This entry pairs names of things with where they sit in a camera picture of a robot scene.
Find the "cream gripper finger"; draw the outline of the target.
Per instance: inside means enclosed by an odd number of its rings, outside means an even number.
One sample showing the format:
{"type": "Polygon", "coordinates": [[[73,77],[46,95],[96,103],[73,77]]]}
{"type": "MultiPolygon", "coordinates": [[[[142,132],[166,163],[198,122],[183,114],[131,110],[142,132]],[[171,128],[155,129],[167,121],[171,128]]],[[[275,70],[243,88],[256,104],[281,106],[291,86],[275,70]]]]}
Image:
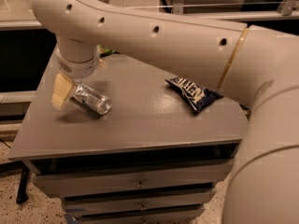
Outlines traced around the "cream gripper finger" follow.
{"type": "Polygon", "coordinates": [[[75,82],[67,75],[60,73],[56,76],[51,103],[57,110],[62,110],[72,96],[75,82]]]}

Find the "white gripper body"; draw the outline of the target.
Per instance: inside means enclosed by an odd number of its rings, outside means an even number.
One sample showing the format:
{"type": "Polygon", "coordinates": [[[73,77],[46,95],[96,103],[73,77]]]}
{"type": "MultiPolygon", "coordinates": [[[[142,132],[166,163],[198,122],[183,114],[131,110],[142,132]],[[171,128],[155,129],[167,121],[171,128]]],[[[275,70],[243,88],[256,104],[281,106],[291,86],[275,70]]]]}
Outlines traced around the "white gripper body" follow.
{"type": "Polygon", "coordinates": [[[90,76],[100,61],[99,51],[97,50],[87,62],[71,62],[64,58],[59,49],[56,49],[56,57],[59,69],[71,78],[85,78],[90,76]]]}

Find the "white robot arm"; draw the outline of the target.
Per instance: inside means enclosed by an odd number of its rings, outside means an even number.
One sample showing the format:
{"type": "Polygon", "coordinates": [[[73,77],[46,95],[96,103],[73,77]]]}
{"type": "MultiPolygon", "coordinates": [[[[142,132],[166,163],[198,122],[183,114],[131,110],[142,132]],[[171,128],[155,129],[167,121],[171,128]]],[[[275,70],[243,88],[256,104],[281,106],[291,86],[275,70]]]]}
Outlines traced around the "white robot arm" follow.
{"type": "Polygon", "coordinates": [[[91,75],[103,45],[248,108],[221,222],[299,224],[298,36],[100,0],[32,0],[32,9],[57,35],[69,77],[91,75]]]}

